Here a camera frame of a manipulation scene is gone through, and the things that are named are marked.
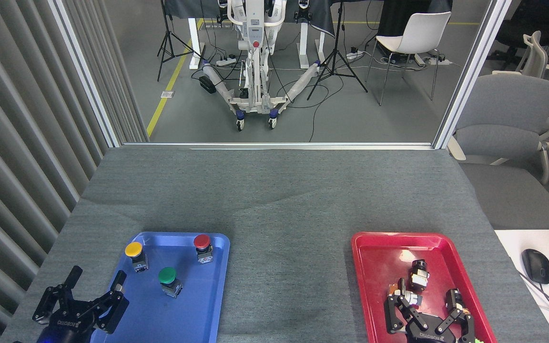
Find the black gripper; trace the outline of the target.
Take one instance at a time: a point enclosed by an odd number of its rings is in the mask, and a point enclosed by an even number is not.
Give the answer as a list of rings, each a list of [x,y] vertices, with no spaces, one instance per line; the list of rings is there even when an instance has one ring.
[[[423,320],[413,308],[422,302],[422,296],[411,291],[392,291],[388,295],[384,305],[387,330],[390,334],[406,334],[408,343],[474,343],[475,324],[474,317],[466,308],[458,288],[449,289],[445,297],[445,306],[448,316],[438,323],[428,323],[428,328],[423,330]],[[399,310],[406,320],[406,324],[397,317]],[[457,322],[461,327],[461,337],[456,340],[455,335],[448,329]]]
[[[35,312],[33,321],[46,325],[39,335],[38,343],[89,343],[96,329],[113,334],[129,305],[122,285],[126,273],[118,271],[108,292],[89,302],[87,310],[78,314],[69,312],[74,301],[72,289],[82,275],[79,266],[72,267],[66,280],[55,287],[46,287]],[[54,312],[55,305],[59,310]]]

